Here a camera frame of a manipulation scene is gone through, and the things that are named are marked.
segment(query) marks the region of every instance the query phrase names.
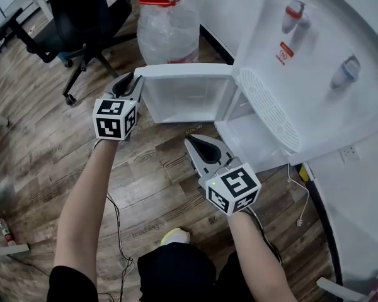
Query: person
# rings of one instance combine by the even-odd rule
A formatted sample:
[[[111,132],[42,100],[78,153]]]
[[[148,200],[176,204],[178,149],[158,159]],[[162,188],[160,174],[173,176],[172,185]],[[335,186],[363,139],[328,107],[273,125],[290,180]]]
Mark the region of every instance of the person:
[[[98,301],[96,251],[117,145],[98,143],[62,209],[48,302]],[[212,262],[188,244],[187,232],[176,229],[137,261],[140,301],[295,302],[284,270],[251,217],[237,212],[228,224],[236,252],[217,281]]]

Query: chair base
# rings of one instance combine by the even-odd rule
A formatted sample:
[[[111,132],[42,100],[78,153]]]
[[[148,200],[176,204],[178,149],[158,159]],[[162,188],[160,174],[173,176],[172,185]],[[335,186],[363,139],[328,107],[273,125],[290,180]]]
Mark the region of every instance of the chair base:
[[[79,61],[77,62],[77,67],[74,69],[73,73],[71,74],[66,86],[63,90],[63,96],[66,98],[66,104],[72,106],[76,103],[76,99],[72,94],[69,94],[69,91],[73,84],[76,82],[77,78],[80,76],[81,72],[86,71],[86,67],[92,58],[98,59],[98,61],[105,67],[108,74],[110,74],[113,78],[117,78],[119,75],[116,70],[109,64],[106,58],[102,55],[101,51],[107,49],[109,47],[118,45],[119,43],[127,42],[129,40],[135,39],[136,33],[116,36],[112,38],[109,43],[106,45],[101,46],[101,48],[90,49],[89,46],[84,46],[82,50],[78,50],[73,53],[69,53],[66,56],[66,60],[69,61],[71,58],[78,57]]]

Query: plastic bag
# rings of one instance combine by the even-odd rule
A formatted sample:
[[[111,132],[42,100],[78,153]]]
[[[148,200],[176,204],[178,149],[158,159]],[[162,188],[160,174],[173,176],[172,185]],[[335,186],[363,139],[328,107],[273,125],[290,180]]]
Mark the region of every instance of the plastic bag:
[[[139,0],[137,41],[147,65],[198,61],[195,0]]]

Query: white wall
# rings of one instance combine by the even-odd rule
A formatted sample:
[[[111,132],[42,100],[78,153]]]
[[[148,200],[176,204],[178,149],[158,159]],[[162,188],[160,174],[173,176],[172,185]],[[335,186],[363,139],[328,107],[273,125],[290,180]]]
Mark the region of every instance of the white wall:
[[[233,56],[255,0],[198,0],[201,23]],[[360,288],[378,270],[378,134],[356,145],[360,161],[345,165],[339,152],[309,163],[335,233],[346,286]]]
[[[331,219],[343,280],[353,288],[378,270],[378,134],[355,148],[357,162],[345,165],[339,152],[308,162]]]

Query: wooden floor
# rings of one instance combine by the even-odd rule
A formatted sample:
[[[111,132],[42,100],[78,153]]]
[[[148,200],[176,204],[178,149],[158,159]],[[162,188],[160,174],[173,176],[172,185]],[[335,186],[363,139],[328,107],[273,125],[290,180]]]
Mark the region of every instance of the wooden floor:
[[[124,27],[135,31],[135,12]],[[39,11],[25,23],[39,30],[45,17]],[[144,65],[137,41],[105,52],[119,74]],[[200,40],[201,62],[222,62]],[[11,127],[0,127],[0,212],[19,243],[30,252],[23,262],[50,273],[56,244],[57,220],[64,201],[79,177],[95,142],[91,112],[94,101],[112,78],[93,60],[72,93],[79,100],[68,107],[61,91],[72,69],[60,61],[43,63],[13,39],[0,55],[0,113]],[[204,250],[220,270],[234,250],[226,218],[198,192],[197,178],[185,155],[188,130],[218,137],[213,124],[156,125],[144,103],[130,143],[121,143],[113,165],[109,191],[121,209],[121,236],[126,253],[137,259],[155,249],[174,227],[191,231],[192,243]],[[297,175],[292,169],[292,177]],[[321,222],[311,201],[304,224],[296,227],[305,193],[287,183],[287,168],[258,174],[263,188],[255,208],[268,237],[281,251],[290,286],[299,301],[326,301],[315,285],[320,276],[333,278],[333,267]],[[106,204],[98,247],[98,291],[118,298],[122,264],[118,252],[116,218]],[[125,301],[141,294],[137,270],[125,284]],[[2,301],[45,301],[48,277],[8,257],[0,257]],[[100,295],[100,301],[109,297]]]

